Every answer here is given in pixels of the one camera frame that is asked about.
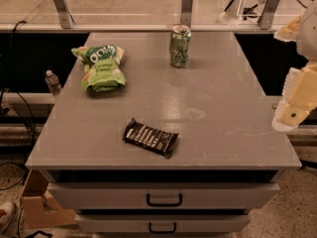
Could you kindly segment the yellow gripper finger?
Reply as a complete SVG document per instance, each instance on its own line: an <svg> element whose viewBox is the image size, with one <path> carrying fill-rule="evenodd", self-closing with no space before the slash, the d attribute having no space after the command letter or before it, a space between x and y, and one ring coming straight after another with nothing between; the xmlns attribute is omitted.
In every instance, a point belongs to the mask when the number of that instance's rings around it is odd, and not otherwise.
<svg viewBox="0 0 317 238"><path fill-rule="evenodd" d="M300 16L295 17L287 25L277 30L273 37L282 42L295 42L299 31Z"/></svg>
<svg viewBox="0 0 317 238"><path fill-rule="evenodd" d="M302 69L292 67L285 79L282 98L271 125L279 132L298 127L317 107L317 63L310 61Z"/></svg>

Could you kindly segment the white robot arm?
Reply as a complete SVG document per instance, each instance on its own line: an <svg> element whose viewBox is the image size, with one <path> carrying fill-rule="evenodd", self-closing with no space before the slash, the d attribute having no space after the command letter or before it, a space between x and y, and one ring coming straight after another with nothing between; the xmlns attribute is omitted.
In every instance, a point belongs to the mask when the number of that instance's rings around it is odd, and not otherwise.
<svg viewBox="0 0 317 238"><path fill-rule="evenodd" d="M275 109L271 125L274 130L288 132L298 127L317 107L317 14L307 9L274 33L283 42L295 42L297 52L308 59L302 69L292 67L284 82L282 97Z"/></svg>

